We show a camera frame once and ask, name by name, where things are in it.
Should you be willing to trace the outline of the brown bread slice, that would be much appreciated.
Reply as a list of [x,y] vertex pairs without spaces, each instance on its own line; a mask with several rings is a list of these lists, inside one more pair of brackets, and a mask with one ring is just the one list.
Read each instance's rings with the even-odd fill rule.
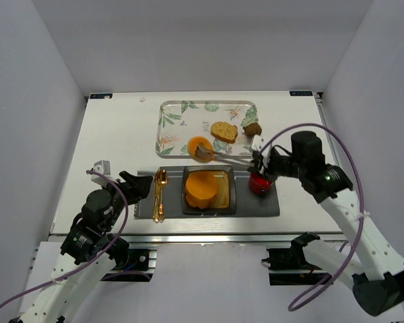
[[211,126],[211,135],[220,141],[233,144],[238,136],[238,127],[227,122],[215,122]]

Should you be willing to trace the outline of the orange round sponge cake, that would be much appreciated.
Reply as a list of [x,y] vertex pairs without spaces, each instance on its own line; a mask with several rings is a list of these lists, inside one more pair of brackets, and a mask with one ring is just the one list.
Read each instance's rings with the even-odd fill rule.
[[184,186],[185,199],[194,208],[206,209],[219,192],[219,184],[210,171],[190,172]]

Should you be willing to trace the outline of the orange glazed bagel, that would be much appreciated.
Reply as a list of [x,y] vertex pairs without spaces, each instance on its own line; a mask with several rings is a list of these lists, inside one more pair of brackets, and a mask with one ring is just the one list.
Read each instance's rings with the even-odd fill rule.
[[207,163],[213,160],[213,145],[205,137],[191,138],[187,145],[187,151],[196,162]]

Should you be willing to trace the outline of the stainless steel serving tongs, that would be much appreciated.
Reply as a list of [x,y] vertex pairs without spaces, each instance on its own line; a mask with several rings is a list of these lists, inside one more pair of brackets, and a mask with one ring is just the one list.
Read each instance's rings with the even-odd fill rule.
[[213,160],[212,162],[224,162],[227,164],[234,164],[238,166],[245,166],[247,168],[253,167],[253,163],[251,161],[246,161],[244,159],[240,159],[239,157],[232,157],[217,151],[213,150]]

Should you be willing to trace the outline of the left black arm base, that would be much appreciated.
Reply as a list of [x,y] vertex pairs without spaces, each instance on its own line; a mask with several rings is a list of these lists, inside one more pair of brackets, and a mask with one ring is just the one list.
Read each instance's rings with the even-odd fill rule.
[[156,267],[157,250],[129,249],[128,261],[106,274],[102,281],[136,283],[151,281]]

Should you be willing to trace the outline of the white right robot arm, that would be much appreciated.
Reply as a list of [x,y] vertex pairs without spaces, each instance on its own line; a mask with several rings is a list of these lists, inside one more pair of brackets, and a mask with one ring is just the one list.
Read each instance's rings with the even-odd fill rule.
[[330,283],[340,280],[371,316],[404,302],[404,258],[362,209],[351,180],[340,167],[325,161],[322,141],[314,132],[294,133],[291,144],[291,152],[282,155],[273,144],[254,136],[249,172],[271,181],[280,177],[298,179],[351,244],[345,255],[318,235],[305,233],[291,242],[292,260],[323,269],[330,275]]

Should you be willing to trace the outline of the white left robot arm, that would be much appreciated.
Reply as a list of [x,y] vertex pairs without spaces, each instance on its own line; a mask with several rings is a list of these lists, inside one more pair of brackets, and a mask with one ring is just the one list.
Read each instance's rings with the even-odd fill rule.
[[152,176],[133,176],[126,171],[113,180],[101,171],[88,172],[99,189],[86,198],[74,218],[50,281],[38,288],[32,305],[14,322],[70,322],[77,309],[103,278],[146,271],[141,261],[149,252],[138,252],[112,233],[120,215],[129,214],[129,206],[149,195]]

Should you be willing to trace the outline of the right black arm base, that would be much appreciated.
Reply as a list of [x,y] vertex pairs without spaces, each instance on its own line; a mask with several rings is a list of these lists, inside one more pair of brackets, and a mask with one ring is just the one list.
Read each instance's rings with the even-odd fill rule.
[[268,268],[270,286],[311,286],[326,275],[323,269],[298,260],[289,248],[267,249],[261,263]]

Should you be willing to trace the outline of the gold knife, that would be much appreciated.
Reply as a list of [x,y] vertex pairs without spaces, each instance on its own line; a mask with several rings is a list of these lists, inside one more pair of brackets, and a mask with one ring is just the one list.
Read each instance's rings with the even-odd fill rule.
[[154,184],[154,212],[153,220],[155,223],[161,223],[164,220],[164,206],[162,202],[163,196],[163,170],[159,169],[156,172],[155,184]]

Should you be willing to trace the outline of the gold spoon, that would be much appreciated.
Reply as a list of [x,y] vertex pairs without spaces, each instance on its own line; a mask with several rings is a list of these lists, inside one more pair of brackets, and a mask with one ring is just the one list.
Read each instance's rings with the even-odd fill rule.
[[166,170],[161,169],[158,179],[158,185],[160,187],[159,192],[159,222],[164,221],[164,189],[168,183],[168,174]]

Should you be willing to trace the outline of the red enamel mug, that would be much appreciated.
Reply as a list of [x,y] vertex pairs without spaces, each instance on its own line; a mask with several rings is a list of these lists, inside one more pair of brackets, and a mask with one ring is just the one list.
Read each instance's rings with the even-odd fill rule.
[[248,187],[258,196],[266,195],[272,188],[273,182],[256,173],[250,173]]

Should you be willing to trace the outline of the dark brown chocolate pastry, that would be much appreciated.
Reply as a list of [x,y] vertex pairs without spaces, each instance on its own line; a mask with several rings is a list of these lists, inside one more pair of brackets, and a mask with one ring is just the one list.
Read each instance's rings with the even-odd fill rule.
[[251,124],[243,127],[244,133],[247,137],[253,138],[255,135],[261,135],[262,128],[257,122],[253,122]]

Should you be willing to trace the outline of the grey striped placemat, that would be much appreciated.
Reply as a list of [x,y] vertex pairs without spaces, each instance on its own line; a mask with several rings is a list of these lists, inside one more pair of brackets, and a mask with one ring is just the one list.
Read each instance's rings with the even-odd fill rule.
[[186,166],[164,166],[168,183],[164,189],[164,214],[167,219],[196,217],[278,217],[279,201],[275,185],[264,196],[254,194],[248,187],[250,173],[244,168],[232,167],[236,187],[236,210],[231,215],[185,215],[182,212],[182,173]]

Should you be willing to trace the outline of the brown square ceramic plate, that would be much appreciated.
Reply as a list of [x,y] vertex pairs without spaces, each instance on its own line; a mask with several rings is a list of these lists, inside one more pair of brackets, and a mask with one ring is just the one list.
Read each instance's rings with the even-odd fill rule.
[[[190,172],[210,171],[213,172],[219,184],[219,192],[210,206],[206,209],[191,207],[185,199],[185,182]],[[185,215],[231,215],[236,210],[236,187],[234,171],[230,166],[187,166],[182,173],[182,212]]]

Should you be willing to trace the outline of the floral white serving tray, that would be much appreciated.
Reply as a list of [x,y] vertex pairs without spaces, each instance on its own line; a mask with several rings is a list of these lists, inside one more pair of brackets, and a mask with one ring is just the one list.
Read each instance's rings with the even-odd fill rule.
[[[160,106],[156,153],[164,158],[188,158],[188,142],[205,137],[215,151],[231,156],[250,155],[251,139],[244,127],[259,121],[255,103],[245,100],[181,100],[167,101]],[[226,143],[211,134],[211,126],[226,122],[238,131],[234,143]]]

